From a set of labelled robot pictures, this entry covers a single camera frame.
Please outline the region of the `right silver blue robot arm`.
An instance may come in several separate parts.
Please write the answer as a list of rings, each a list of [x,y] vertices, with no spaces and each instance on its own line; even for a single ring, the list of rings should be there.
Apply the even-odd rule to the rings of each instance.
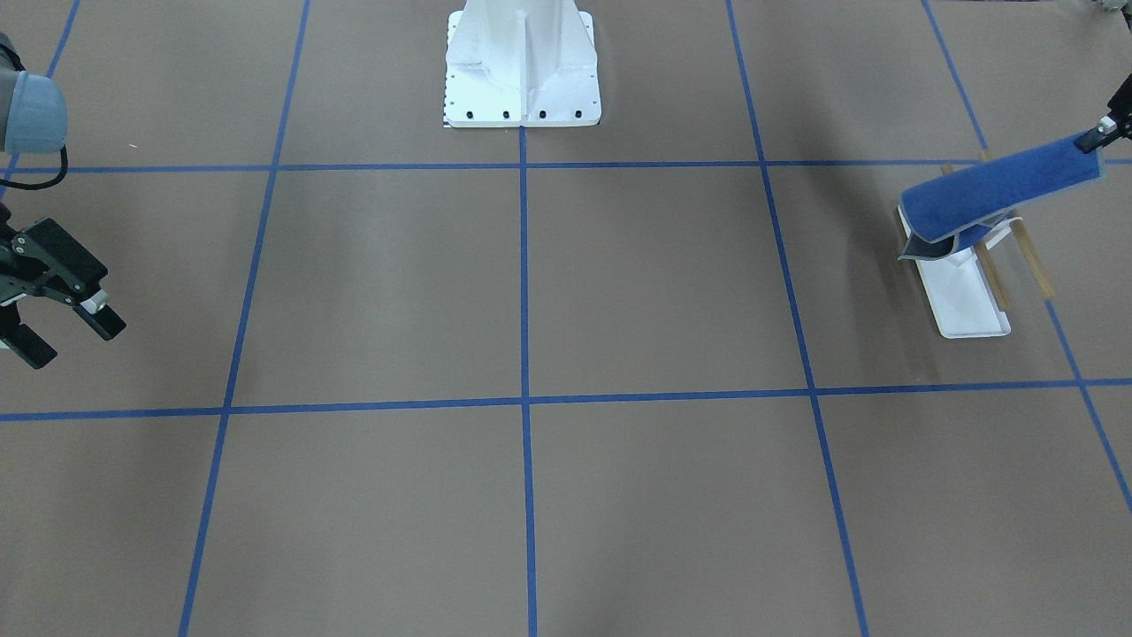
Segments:
[[[3,52],[1,145],[9,156],[57,154],[55,177],[37,184],[3,180],[7,189],[38,192],[61,184],[67,177],[68,114],[59,85],[31,74],[7,35]],[[1,339],[3,347],[27,365],[40,370],[57,352],[23,322],[18,303],[25,298],[46,298],[67,305],[110,342],[126,329],[125,320],[109,305],[102,287],[108,267],[55,219],[38,219],[26,229],[12,229],[11,210],[1,206]]]

